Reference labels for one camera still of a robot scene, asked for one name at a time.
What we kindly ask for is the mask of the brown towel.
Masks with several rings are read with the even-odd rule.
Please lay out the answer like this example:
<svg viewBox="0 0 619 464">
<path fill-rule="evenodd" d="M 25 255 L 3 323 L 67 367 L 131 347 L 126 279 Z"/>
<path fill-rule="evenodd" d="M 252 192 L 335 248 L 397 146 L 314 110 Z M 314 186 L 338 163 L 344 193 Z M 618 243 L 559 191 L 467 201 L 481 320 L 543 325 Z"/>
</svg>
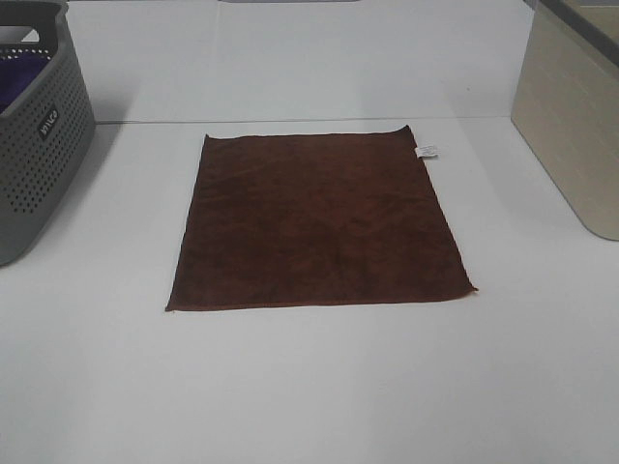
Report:
<svg viewBox="0 0 619 464">
<path fill-rule="evenodd" d="M 167 307 L 433 303 L 469 279 L 409 127 L 206 136 Z"/>
</svg>

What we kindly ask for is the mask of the grey perforated plastic basket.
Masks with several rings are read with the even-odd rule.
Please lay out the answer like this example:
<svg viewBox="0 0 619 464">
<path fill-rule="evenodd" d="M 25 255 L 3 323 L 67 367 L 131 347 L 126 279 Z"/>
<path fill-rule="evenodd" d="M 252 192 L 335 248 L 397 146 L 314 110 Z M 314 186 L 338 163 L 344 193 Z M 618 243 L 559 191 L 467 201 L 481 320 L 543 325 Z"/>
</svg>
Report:
<svg viewBox="0 0 619 464">
<path fill-rule="evenodd" d="M 2 43 L 1 72 L 43 68 L 1 110 L 1 262 L 18 259 L 61 203 L 92 143 L 95 119 L 65 1 L 4 1 L 4 26 L 30 27 L 35 43 Z"/>
</svg>

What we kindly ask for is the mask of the beige plastic basket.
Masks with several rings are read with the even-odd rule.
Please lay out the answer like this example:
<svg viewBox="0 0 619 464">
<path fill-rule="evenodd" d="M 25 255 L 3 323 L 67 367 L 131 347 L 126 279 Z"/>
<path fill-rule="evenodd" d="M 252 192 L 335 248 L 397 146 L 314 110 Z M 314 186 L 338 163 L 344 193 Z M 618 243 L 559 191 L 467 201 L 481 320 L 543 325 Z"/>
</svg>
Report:
<svg viewBox="0 0 619 464">
<path fill-rule="evenodd" d="M 617 240 L 617 2 L 537 2 L 511 119 L 583 226 Z"/>
</svg>

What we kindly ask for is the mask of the purple cloth in basket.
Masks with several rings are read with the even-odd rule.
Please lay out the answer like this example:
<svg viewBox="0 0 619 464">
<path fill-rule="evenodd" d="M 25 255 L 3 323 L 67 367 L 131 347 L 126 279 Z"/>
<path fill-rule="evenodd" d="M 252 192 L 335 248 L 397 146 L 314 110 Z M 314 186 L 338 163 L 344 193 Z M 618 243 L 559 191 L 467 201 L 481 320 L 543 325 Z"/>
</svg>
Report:
<svg viewBox="0 0 619 464">
<path fill-rule="evenodd" d="M 1 112 L 11 106 L 50 61 L 49 56 L 30 51 L 1 59 Z"/>
</svg>

